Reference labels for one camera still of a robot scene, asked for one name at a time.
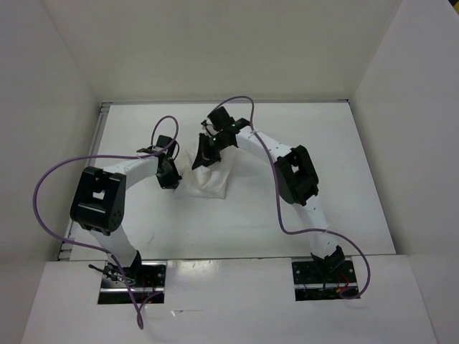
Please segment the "white pleated skirt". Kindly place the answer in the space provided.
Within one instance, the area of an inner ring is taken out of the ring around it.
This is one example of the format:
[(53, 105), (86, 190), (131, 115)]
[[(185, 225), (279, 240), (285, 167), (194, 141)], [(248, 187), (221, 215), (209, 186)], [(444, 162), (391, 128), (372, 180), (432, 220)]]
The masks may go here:
[(174, 190), (175, 197), (224, 199), (227, 180), (234, 165), (235, 156), (235, 148), (226, 148), (222, 151), (220, 162), (209, 167), (200, 166), (192, 170), (191, 165), (196, 154), (190, 150), (180, 153), (175, 164), (182, 179), (179, 186)]

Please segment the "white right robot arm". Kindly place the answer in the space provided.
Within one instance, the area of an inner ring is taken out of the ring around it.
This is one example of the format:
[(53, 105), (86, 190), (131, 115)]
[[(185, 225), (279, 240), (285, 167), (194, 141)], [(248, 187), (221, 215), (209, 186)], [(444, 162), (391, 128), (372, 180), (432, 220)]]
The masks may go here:
[[(282, 144), (256, 130), (251, 120), (235, 120), (221, 106), (202, 121), (196, 158), (192, 168), (210, 167), (222, 160), (229, 147), (247, 151), (265, 161), (272, 169), (275, 202), (281, 231), (289, 236), (313, 233), (310, 243), (314, 272), (323, 282), (338, 275), (345, 256), (339, 243), (327, 230), (325, 216), (318, 202), (318, 174), (308, 150), (298, 145)], [(292, 206), (303, 228), (288, 231), (281, 214), (281, 203)]]

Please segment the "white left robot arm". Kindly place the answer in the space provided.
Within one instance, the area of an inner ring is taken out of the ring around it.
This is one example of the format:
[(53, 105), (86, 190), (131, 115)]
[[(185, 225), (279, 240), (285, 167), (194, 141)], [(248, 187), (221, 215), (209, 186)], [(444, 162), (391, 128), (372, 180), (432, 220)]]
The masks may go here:
[(155, 145), (138, 152), (151, 158), (134, 158), (106, 168), (89, 166), (80, 177), (70, 217), (97, 240), (107, 254), (104, 274), (126, 286), (137, 285), (144, 278), (140, 252), (129, 242), (123, 229), (126, 191), (146, 178), (155, 176), (162, 189), (174, 190), (181, 176), (176, 169), (174, 152), (179, 144), (160, 135)]

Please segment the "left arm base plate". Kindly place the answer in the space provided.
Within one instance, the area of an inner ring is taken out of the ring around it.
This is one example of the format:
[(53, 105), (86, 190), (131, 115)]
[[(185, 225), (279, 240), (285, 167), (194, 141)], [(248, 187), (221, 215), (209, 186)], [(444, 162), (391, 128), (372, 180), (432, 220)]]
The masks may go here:
[[(109, 262), (102, 269), (91, 264), (89, 267), (103, 275), (98, 296), (99, 305), (131, 303), (128, 289), (117, 267)], [(146, 261), (142, 263), (142, 275), (140, 277), (134, 278), (130, 272), (126, 271), (129, 287), (138, 305), (141, 305), (142, 302), (146, 304), (164, 303), (166, 268), (166, 262)]]

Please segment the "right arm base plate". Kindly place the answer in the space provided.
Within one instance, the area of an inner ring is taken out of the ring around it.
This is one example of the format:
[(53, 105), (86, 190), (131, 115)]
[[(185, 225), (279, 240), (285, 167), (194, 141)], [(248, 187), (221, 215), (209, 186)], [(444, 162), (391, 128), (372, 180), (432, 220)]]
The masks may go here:
[(341, 296), (355, 297), (359, 286), (350, 259), (329, 277), (322, 278), (312, 259), (291, 262), (295, 301), (339, 300)]

